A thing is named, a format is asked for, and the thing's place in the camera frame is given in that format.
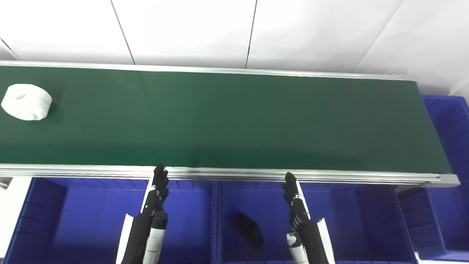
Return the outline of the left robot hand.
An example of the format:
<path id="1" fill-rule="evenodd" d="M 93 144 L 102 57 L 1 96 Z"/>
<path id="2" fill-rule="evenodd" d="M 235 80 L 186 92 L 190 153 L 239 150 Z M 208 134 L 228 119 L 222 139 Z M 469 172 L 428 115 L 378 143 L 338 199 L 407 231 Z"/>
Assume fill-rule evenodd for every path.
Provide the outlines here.
<path id="1" fill-rule="evenodd" d="M 116 264 L 157 264 L 161 256 L 168 213 L 164 202 L 169 195 L 168 171 L 159 164 L 149 180 L 139 213 L 125 216 Z"/>

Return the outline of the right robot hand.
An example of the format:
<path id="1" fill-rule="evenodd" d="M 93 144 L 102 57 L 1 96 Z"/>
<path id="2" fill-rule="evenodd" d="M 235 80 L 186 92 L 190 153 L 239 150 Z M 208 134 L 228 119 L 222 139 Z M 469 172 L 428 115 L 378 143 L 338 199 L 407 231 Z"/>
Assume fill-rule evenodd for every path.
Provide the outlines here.
<path id="1" fill-rule="evenodd" d="M 284 199 L 289 205 L 292 231 L 287 232 L 286 238 L 293 262 L 334 264 L 335 256 L 326 220 L 312 220 L 300 182 L 291 172 L 286 173 L 282 188 Z"/>

